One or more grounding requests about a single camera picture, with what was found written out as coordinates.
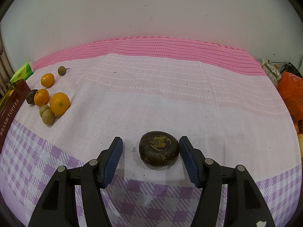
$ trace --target orange plastic bag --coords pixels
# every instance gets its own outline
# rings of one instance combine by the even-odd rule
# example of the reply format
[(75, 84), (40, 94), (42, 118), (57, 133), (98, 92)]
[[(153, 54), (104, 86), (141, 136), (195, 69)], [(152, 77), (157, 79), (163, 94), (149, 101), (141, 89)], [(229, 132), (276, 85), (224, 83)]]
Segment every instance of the orange plastic bag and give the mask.
[(303, 79), (289, 72), (284, 72), (277, 86), (287, 109), (298, 122), (303, 119)]

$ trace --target pink striped fabric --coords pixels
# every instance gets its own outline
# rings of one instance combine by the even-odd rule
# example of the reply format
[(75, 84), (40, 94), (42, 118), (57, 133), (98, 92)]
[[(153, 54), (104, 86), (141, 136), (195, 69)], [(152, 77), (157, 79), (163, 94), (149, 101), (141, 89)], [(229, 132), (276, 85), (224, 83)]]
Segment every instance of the pink striped fabric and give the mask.
[(34, 67), (39, 69), (61, 61), (109, 53), (200, 61), (243, 75), (266, 76), (258, 61), (241, 49), (168, 37), (120, 38), (83, 44), (43, 57), (34, 63)]

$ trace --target dark round object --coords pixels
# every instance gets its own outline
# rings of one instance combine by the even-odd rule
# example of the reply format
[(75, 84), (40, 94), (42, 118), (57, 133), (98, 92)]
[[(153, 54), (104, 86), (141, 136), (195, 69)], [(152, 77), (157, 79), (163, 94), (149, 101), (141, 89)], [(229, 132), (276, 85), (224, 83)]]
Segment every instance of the dark round object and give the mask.
[(139, 143), (142, 161), (151, 166), (166, 166), (179, 154), (179, 143), (170, 134), (151, 131), (144, 134)]
[(37, 89), (32, 89), (28, 92), (27, 96), (26, 96), (26, 101), (28, 104), (35, 104), (34, 103), (34, 96), (37, 93)]

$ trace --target white wall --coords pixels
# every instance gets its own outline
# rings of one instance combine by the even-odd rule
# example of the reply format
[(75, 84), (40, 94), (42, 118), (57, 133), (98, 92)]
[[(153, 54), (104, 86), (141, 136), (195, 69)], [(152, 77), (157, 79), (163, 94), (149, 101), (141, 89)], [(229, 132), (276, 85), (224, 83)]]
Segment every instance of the white wall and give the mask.
[(15, 0), (0, 26), (14, 69), (75, 45), (133, 36), (218, 42), (296, 66), (303, 53), (303, 25), (287, 0)]

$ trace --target green tissue package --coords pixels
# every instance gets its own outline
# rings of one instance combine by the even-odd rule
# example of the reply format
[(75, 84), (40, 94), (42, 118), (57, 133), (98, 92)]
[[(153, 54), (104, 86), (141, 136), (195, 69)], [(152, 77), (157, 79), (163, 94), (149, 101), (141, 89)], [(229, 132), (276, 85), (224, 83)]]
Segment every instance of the green tissue package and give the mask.
[(31, 76), (33, 73), (34, 66), (29, 60), (23, 66), (21, 66), (18, 71), (15, 72), (15, 74), (11, 78), (11, 83), (16, 82), (19, 79), (27, 80), (29, 76)]

